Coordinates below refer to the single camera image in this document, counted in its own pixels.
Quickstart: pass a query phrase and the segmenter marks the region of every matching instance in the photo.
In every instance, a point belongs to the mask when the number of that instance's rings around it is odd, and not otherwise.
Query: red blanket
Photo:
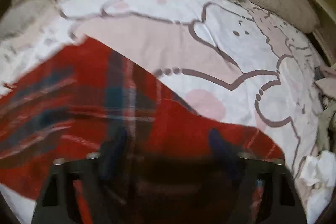
[[[130,223],[224,218],[234,194],[212,167],[213,128],[238,150],[284,159],[257,128],[198,116],[153,75],[92,38],[65,47],[15,86],[0,100],[0,182],[32,199],[55,158],[84,158],[119,128],[129,138],[114,190],[127,201],[120,211]],[[217,187],[200,191],[205,181]],[[162,196],[166,200],[158,202]],[[89,223],[88,212],[82,213]]]

